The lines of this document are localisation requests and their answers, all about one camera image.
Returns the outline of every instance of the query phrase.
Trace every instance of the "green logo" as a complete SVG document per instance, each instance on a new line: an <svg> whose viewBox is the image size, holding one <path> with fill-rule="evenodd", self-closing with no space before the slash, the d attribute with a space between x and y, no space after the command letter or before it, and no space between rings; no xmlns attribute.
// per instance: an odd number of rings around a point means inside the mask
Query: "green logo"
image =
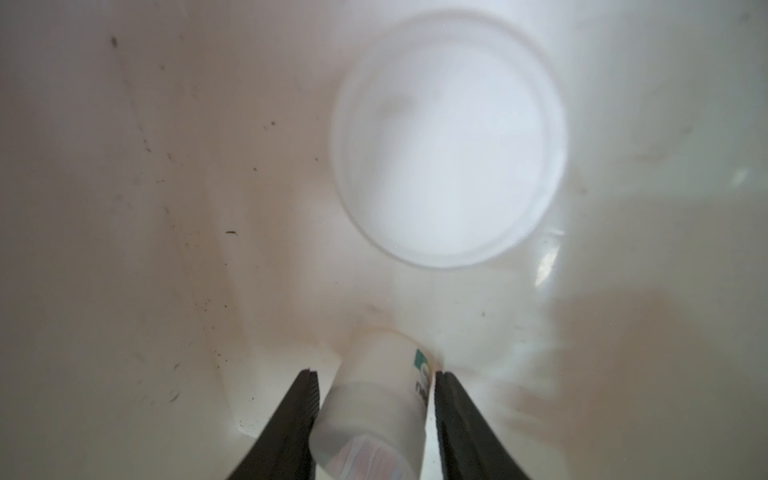
<svg viewBox="0 0 768 480"><path fill-rule="evenodd" d="M427 362L427 356L424 355L424 352L422 352L419 349L416 349L416 358L413 360L413 366L417 368L418 371L421 371L422 365L427 364L427 368L429 368L429 363Z"/></svg>

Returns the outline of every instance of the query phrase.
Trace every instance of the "plastic cup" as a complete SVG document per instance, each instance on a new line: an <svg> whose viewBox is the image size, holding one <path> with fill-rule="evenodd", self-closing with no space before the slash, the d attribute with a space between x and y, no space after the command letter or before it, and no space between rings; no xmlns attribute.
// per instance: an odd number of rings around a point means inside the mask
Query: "plastic cup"
<svg viewBox="0 0 768 480"><path fill-rule="evenodd" d="M347 213L408 263L467 266L520 243L563 176L555 82L514 31L473 14L391 31L336 99L333 172Z"/></svg>
<svg viewBox="0 0 768 480"><path fill-rule="evenodd" d="M356 337L310 433L317 464L337 479L419 478L432 374L428 353L401 333Z"/></svg>

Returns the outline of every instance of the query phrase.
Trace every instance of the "circular opening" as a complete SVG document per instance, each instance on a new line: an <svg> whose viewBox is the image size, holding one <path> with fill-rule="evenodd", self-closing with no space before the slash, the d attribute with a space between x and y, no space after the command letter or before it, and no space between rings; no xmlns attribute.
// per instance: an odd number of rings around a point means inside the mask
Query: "circular opening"
<svg viewBox="0 0 768 480"><path fill-rule="evenodd" d="M466 266L522 241L567 152L544 62L475 15L411 21L346 78L331 159L344 207L373 243L420 266Z"/></svg>

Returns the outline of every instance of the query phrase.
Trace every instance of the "white plastic surface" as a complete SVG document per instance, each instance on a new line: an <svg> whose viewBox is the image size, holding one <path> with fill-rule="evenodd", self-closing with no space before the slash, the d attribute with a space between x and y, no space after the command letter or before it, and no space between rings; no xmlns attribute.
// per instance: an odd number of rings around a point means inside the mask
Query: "white plastic surface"
<svg viewBox="0 0 768 480"><path fill-rule="evenodd" d="M570 157L525 242L424 271L349 221L330 116L456 7L540 46ZM534 479L764 478L766 45L757 0L3 2L0 477L225 478L376 324Z"/></svg>
<svg viewBox="0 0 768 480"><path fill-rule="evenodd" d="M536 226L564 172L566 130L528 41L493 18L425 15L349 73L330 159L349 215L384 251L467 266Z"/></svg>

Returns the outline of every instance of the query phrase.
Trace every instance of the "white plastic bottle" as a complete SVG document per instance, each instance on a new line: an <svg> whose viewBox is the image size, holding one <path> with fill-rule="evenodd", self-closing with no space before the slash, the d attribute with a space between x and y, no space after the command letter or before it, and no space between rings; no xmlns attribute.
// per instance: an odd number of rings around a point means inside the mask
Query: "white plastic bottle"
<svg viewBox="0 0 768 480"><path fill-rule="evenodd" d="M339 480L416 480L433 373L429 354L399 332L358 336L310 434L317 464Z"/></svg>

